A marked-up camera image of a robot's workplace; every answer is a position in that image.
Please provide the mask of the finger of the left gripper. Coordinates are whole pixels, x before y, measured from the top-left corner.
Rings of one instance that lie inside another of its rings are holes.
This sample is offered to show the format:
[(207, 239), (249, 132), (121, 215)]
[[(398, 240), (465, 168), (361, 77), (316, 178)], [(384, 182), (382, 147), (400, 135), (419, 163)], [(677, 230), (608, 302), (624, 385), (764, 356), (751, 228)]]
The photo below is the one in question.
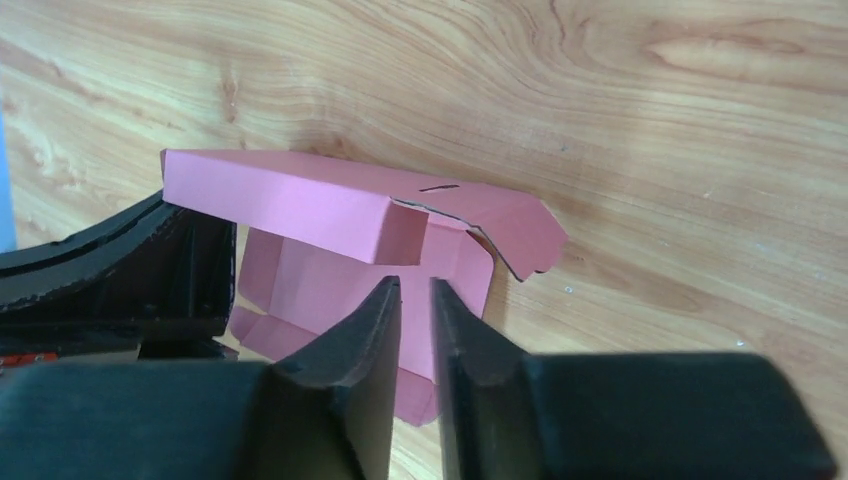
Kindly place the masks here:
[(231, 359), (237, 227), (161, 193), (1, 257), (1, 357)]

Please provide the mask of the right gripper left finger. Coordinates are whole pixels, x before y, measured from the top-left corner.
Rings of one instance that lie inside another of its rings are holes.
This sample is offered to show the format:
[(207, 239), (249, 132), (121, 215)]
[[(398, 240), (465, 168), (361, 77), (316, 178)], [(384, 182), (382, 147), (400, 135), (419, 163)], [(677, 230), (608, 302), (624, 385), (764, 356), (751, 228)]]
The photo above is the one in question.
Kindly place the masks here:
[(5, 479), (384, 479), (401, 285), (274, 363), (56, 362), (1, 391)]

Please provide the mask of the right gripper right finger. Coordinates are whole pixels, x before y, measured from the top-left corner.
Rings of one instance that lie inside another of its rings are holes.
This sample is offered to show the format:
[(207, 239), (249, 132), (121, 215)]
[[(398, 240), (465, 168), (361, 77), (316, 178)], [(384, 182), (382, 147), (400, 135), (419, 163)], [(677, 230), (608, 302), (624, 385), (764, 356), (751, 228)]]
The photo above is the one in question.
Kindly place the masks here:
[(431, 283), (447, 479), (833, 479), (787, 377), (739, 352), (530, 353)]

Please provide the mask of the pink paper box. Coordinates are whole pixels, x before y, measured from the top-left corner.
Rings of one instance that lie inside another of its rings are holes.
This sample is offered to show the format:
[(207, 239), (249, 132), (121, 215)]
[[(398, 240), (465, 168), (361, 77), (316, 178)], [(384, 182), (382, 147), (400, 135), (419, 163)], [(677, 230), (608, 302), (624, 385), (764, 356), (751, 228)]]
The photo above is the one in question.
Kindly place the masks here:
[(497, 261), (525, 280), (567, 240), (540, 199), (484, 183), (272, 150), (167, 149), (161, 166), (167, 202), (247, 228), (229, 329), (249, 350), (282, 359), (399, 277), (395, 414), (416, 426), (438, 414), (431, 279), (481, 315)]

